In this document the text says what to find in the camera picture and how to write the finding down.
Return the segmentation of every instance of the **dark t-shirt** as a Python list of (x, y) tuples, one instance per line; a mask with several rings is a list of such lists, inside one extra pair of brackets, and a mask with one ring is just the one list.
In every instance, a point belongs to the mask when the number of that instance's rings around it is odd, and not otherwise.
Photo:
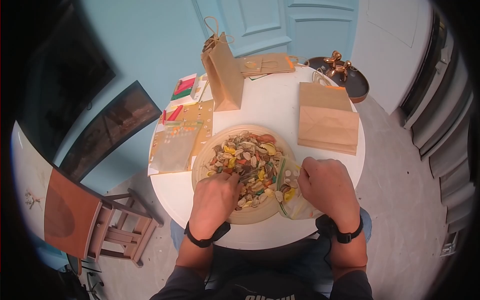
[[(322, 300), (294, 276), (262, 272), (239, 276), (219, 290), (205, 290), (204, 281), (193, 270), (175, 267), (165, 287), (151, 300), (229, 299), (229, 300)], [(363, 271), (352, 271), (339, 278), (332, 288), (331, 300), (372, 299), (372, 289)]]

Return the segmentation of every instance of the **black wristband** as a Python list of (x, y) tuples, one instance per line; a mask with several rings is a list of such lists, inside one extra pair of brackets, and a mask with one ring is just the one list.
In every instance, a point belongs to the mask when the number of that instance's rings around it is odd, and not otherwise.
[(362, 229), (363, 229), (363, 221), (361, 219), (361, 216), (360, 216), (360, 224), (359, 224), (359, 227), (358, 229), (355, 231), (355, 232), (352, 232), (352, 233), (341, 233), (339, 230), (338, 230), (338, 227), (337, 225), (334, 223), (334, 229), (335, 229), (335, 234), (336, 234), (336, 240), (339, 242), (339, 243), (342, 243), (342, 244), (348, 244), (352, 241), (352, 239), (356, 238), (357, 236), (360, 235)]
[(327, 215), (322, 215), (315, 220), (315, 224), (318, 229), (318, 233), (320, 236), (327, 237), (331, 239), (334, 235), (336, 235), (336, 240), (342, 244), (348, 244), (352, 241), (352, 239), (356, 238), (360, 235), (363, 229), (363, 221), (360, 216), (360, 224), (358, 229), (353, 233), (342, 233), (338, 230), (337, 225), (335, 222)]
[(187, 222), (187, 226), (185, 227), (185, 231), (183, 232), (184, 234), (187, 235), (188, 239), (200, 248), (209, 247), (213, 242), (213, 236), (208, 240), (197, 240), (196, 238), (193, 237), (192, 233), (190, 232), (190, 227), (188, 226), (188, 223), (189, 222)]
[(230, 223), (223, 222), (223, 224), (220, 225), (220, 227), (217, 228), (217, 230), (215, 230), (215, 233), (211, 238), (209, 238), (208, 240), (197, 240), (196, 238), (193, 237), (192, 233), (190, 232), (189, 222), (187, 222), (187, 226), (185, 227), (185, 231), (183, 232), (183, 234), (186, 234), (188, 239), (198, 247), (207, 248), (214, 241), (217, 241), (221, 237), (223, 237), (229, 230), (230, 230)]

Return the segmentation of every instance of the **plastic zip bag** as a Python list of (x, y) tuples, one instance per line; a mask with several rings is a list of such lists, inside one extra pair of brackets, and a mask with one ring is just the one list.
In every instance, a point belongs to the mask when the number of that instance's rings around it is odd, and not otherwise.
[(185, 172), (193, 143), (204, 122), (166, 121), (163, 141), (152, 159), (151, 167), (159, 172)]
[(281, 157), (276, 178), (275, 197), (280, 215), (292, 220), (318, 218), (323, 215), (302, 195), (298, 185), (301, 167), (288, 157)]

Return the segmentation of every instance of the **paper bag handle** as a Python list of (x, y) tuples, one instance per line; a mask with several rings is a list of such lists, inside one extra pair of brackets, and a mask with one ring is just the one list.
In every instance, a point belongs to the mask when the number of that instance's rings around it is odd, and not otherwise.
[(290, 61), (292, 61), (291, 59), (294, 59), (292, 62), (294, 62), (295, 64), (299, 64), (299, 59), (305, 59), (305, 63), (303, 64), (305, 67), (308, 67), (310, 66), (310, 61), (306, 58), (306, 57), (303, 57), (303, 56), (295, 56), (295, 55), (289, 55), (288, 58), (290, 59)]
[[(275, 66), (264, 66), (264, 63), (266, 62), (276, 62), (276, 65)], [(260, 64), (262, 68), (276, 68), (278, 67), (278, 61), (276, 60), (266, 60), (266, 61), (262, 61), (262, 63)]]
[(312, 82), (319, 84), (320, 80), (323, 80), (326, 86), (332, 85), (328, 80), (325, 79), (324, 71), (322, 70), (322, 68), (318, 68), (312, 73)]
[[(210, 18), (210, 19), (214, 19), (215, 20), (215, 25), (216, 25), (216, 30), (213, 30), (207, 23), (207, 19)], [(204, 22), (205, 22), (205, 25), (208, 27), (208, 29), (210, 29), (212, 32), (213, 32), (213, 37), (209, 38), (210, 43), (208, 45), (205, 46), (205, 48), (208, 48), (210, 47), (210, 45), (212, 43), (215, 43), (215, 45), (217, 44), (217, 42), (220, 42), (220, 43), (226, 43), (226, 44), (230, 44), (230, 43), (233, 43), (235, 41), (235, 38), (231, 35), (225, 35), (225, 36), (229, 36), (232, 38), (232, 40), (230, 42), (223, 42), (220, 40), (220, 38), (218, 37), (218, 21), (215, 17), (212, 17), (212, 16), (207, 16), (207, 17), (204, 17)]]

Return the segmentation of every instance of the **white wall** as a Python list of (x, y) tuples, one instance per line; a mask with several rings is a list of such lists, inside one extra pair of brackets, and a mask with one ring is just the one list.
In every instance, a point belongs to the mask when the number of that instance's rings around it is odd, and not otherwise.
[(432, 7), (427, 0), (360, 0), (351, 61), (367, 78), (370, 95), (388, 114), (410, 90), (431, 27)]

